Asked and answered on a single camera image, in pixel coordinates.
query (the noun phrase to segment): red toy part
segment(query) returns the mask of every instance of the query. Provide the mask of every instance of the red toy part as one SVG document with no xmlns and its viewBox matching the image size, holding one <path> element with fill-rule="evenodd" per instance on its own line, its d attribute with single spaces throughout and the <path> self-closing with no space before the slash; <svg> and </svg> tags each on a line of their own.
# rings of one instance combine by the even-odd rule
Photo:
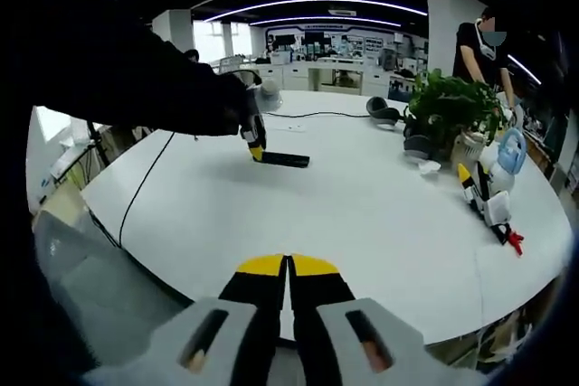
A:
<svg viewBox="0 0 579 386">
<path fill-rule="evenodd" d="M 514 231 L 511 231 L 507 236 L 508 244 L 510 244 L 513 248 L 515 248 L 519 257 L 523 255 L 523 250 L 521 249 L 521 241 L 524 239 L 525 237 L 523 237 L 522 235 L 518 235 Z"/>
</svg>

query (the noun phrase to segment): human arm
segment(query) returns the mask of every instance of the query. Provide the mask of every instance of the human arm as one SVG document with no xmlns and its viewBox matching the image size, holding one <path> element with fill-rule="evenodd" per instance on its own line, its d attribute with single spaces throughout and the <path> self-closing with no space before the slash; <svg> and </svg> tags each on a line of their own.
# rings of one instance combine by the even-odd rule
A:
<svg viewBox="0 0 579 386">
<path fill-rule="evenodd" d="M 237 133 L 245 87 L 191 63 L 116 0 L 38 0 L 13 27 L 24 95 L 77 118 L 195 135 Z M 50 17 L 42 26 L 33 16 Z"/>
<path fill-rule="evenodd" d="M 482 76 L 479 64 L 474 57 L 474 51 L 468 45 L 462 45 L 460 47 L 460 55 L 464 64 L 467 66 L 470 76 L 474 81 L 480 81 L 485 83 L 485 78 Z"/>
<path fill-rule="evenodd" d="M 508 107 L 512 110 L 515 108 L 515 91 L 506 67 L 500 69 L 500 80 L 507 95 Z"/>
</svg>

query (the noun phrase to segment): white round table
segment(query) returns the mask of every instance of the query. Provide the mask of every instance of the white round table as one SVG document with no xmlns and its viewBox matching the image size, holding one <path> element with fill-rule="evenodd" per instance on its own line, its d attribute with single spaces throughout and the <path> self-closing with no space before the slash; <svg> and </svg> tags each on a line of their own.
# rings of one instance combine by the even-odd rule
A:
<svg viewBox="0 0 579 386">
<path fill-rule="evenodd" d="M 367 101 L 326 92 L 282 96 L 281 114 L 365 114 Z M 431 344 L 522 306 L 569 256 L 569 221 L 530 158 L 511 193 L 511 224 L 525 236 L 518 258 L 469 209 L 454 174 L 422 178 L 403 158 L 403 125 L 387 131 L 367 118 L 338 116 L 265 122 L 268 150 L 309 155 L 308 168 L 254 163 L 239 137 L 176 135 L 128 214 L 123 247 L 193 300 L 217 297 L 246 259 L 300 253 L 336 265 L 356 297 L 373 298 Z M 115 237 L 168 136 L 144 139 L 82 192 Z M 286 302 L 281 336 L 291 339 Z"/>
</svg>

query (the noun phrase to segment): black cable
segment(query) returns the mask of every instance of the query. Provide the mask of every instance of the black cable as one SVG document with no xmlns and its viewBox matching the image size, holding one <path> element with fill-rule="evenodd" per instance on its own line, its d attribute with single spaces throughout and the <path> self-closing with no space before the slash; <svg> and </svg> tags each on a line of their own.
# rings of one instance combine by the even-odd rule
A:
<svg viewBox="0 0 579 386">
<path fill-rule="evenodd" d="M 127 219 L 128 216 L 128 211 L 130 210 L 130 207 L 133 205 L 133 202 L 135 201 L 135 199 L 137 199 L 137 195 L 141 190 L 141 187 L 143 187 L 143 184 L 145 183 L 148 175 L 151 173 L 151 171 L 153 170 L 153 167 L 155 167 L 155 164 L 157 163 L 158 159 L 163 155 L 163 153 L 165 152 L 166 148 L 169 146 L 169 143 L 171 142 L 171 139 L 173 139 L 173 137 L 175 136 L 175 133 L 171 133 L 171 136 L 169 137 L 169 139 L 166 141 L 165 145 L 163 146 L 163 148 L 161 149 L 161 151 L 159 152 L 158 156 L 155 158 L 155 160 L 153 161 L 153 163 L 151 164 L 151 167 L 148 168 L 147 173 L 145 174 L 145 176 L 143 177 L 141 184 L 138 185 L 137 191 L 135 192 L 135 194 L 133 195 L 133 198 L 130 200 L 130 202 L 128 203 L 128 207 L 127 210 L 125 211 L 125 215 L 123 216 L 123 220 L 120 223 L 120 229 L 119 229 L 119 246 L 122 248 L 123 247 L 123 228 L 125 227 L 125 220 Z"/>
<path fill-rule="evenodd" d="M 89 149 L 89 155 L 87 155 L 87 169 L 86 169 L 86 178 L 84 180 L 84 185 L 88 185 L 90 183 L 90 169 L 92 169 L 92 152 Z"/>
<path fill-rule="evenodd" d="M 97 216 L 95 216 L 91 210 L 89 210 L 89 216 L 92 219 L 92 223 L 94 224 L 94 226 L 96 226 L 100 230 L 100 232 L 103 233 L 103 235 L 107 238 L 109 243 L 112 244 L 112 246 L 115 248 L 120 248 L 119 244 L 114 239 L 114 237 L 110 235 L 110 232 L 107 231 L 105 226 L 100 222 L 99 219 L 97 219 Z"/>
<path fill-rule="evenodd" d="M 272 117 L 280 117 L 280 118 L 305 118 L 305 117 L 315 117 L 316 115 L 339 115 L 340 117 L 349 117 L 349 118 L 370 118 L 370 115 L 352 115 L 350 113 L 342 113 L 342 112 L 313 112 L 313 113 L 306 113 L 304 115 L 281 115 L 281 113 L 271 113 L 265 112 L 266 115 L 271 115 Z"/>
<path fill-rule="evenodd" d="M 82 172 L 82 181 L 84 181 L 84 185 L 86 186 L 87 185 L 87 173 L 84 170 L 84 166 L 82 165 L 82 161 L 80 159 L 78 160 L 77 163 L 79 164 L 79 168 L 81 169 L 81 172 Z M 78 185 L 77 185 L 77 187 L 79 190 L 82 190 L 82 188 L 83 188 L 83 187 L 80 187 Z"/>
</svg>

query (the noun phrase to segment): black phone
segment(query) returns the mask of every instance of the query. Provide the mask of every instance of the black phone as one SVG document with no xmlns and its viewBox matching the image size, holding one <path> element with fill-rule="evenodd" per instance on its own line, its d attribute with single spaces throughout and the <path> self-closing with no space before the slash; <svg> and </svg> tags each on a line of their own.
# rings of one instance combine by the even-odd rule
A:
<svg viewBox="0 0 579 386">
<path fill-rule="evenodd" d="M 308 155 L 293 155 L 293 154 L 283 154 L 283 153 L 270 153 L 267 151 L 263 152 L 261 156 L 261 161 L 253 159 L 256 162 L 262 163 L 264 165 L 279 165 L 279 166 L 289 166 L 289 167 L 308 167 L 309 156 Z"/>
</svg>

